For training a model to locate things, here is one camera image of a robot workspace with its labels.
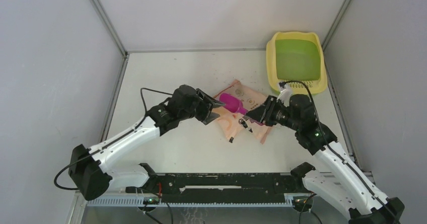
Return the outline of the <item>magenta plastic scoop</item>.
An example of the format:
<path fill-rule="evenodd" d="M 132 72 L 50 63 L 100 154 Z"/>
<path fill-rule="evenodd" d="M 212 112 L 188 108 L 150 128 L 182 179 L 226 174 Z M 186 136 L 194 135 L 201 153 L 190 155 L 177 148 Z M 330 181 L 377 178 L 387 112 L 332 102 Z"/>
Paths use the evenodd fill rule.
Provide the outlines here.
<path fill-rule="evenodd" d="M 223 107 L 227 111 L 229 111 L 235 118 L 241 116 L 244 121 L 249 121 L 250 123 L 256 123 L 260 126 L 263 126 L 262 123 L 246 116 L 248 110 L 243 106 L 242 101 L 236 98 L 235 96 L 228 93 L 222 93 L 219 96 L 219 100 L 226 104 Z"/>

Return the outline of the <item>pink cat litter bag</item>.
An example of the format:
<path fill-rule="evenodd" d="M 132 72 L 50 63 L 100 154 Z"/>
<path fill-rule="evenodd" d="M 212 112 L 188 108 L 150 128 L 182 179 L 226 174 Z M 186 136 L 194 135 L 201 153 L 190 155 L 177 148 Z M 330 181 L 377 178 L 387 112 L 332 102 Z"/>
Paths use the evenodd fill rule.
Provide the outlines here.
<path fill-rule="evenodd" d="M 220 100 L 221 95 L 226 94 L 238 99 L 242 107 L 249 111 L 257 108 L 266 100 L 266 95 L 256 91 L 239 80 L 234 80 L 228 87 L 215 95 L 215 99 Z M 242 131 L 251 133 L 257 141 L 264 144 L 272 128 L 260 124 L 240 112 L 232 112 L 226 107 L 215 108 L 214 112 L 219 114 L 216 122 L 222 129 L 228 142 L 233 143 L 237 135 Z"/>

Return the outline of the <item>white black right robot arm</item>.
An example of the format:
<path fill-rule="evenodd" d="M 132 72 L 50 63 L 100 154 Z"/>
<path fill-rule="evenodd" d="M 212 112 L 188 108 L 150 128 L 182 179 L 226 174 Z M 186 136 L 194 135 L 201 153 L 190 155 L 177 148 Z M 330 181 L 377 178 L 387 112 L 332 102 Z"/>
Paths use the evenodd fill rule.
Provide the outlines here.
<path fill-rule="evenodd" d="M 319 160 L 340 185 L 327 183 L 308 163 L 296 167 L 291 177 L 294 190 L 317 194 L 347 219 L 348 223 L 399 223 L 403 202 L 390 198 L 371 182 L 350 159 L 335 134 L 320 122 L 312 97 L 296 94 L 285 106 L 274 96 L 246 116 L 266 126 L 280 124 L 295 131 L 298 143 Z"/>

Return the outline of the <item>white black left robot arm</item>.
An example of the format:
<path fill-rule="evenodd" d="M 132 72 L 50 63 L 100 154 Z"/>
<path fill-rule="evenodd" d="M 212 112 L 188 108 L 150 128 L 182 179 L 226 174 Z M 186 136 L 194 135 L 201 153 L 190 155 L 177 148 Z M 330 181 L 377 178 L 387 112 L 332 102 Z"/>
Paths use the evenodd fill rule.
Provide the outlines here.
<path fill-rule="evenodd" d="M 109 190 L 139 187 L 152 192 L 157 178 L 145 167 L 115 169 L 115 163 L 137 147 L 178 127 L 179 123 L 195 118 L 208 125 L 219 114 L 213 109 L 224 103 L 201 89 L 181 85 L 169 97 L 145 110 L 144 116 L 128 129 L 89 148 L 82 144 L 73 149 L 68 174 L 85 200 L 94 200 Z"/>

